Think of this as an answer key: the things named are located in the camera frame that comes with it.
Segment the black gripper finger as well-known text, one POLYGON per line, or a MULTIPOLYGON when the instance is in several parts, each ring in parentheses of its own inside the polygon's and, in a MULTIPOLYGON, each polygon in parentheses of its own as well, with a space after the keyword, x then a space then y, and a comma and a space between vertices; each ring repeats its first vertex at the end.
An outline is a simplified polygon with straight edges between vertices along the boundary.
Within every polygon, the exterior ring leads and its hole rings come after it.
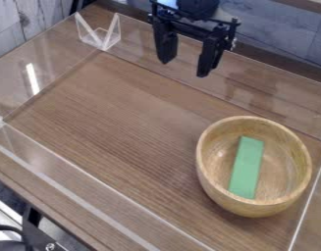
POLYGON ((203 41, 202 53, 198 59, 197 77, 205 77, 218 66, 225 51, 225 40, 218 37, 207 37, 203 41))
POLYGON ((154 17, 153 28, 158 58, 163 64, 167 64, 177 56, 178 36, 171 23, 158 17, 154 17))

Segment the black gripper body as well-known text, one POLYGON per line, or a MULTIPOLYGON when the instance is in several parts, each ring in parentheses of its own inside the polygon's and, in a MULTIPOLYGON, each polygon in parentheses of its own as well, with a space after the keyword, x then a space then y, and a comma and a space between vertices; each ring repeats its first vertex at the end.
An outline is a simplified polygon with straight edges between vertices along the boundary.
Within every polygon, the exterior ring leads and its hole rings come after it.
POLYGON ((241 25, 237 16, 221 7, 221 0, 150 0, 151 22, 163 22, 169 28, 194 39, 213 32, 225 42, 225 50, 236 43, 236 30, 241 25))

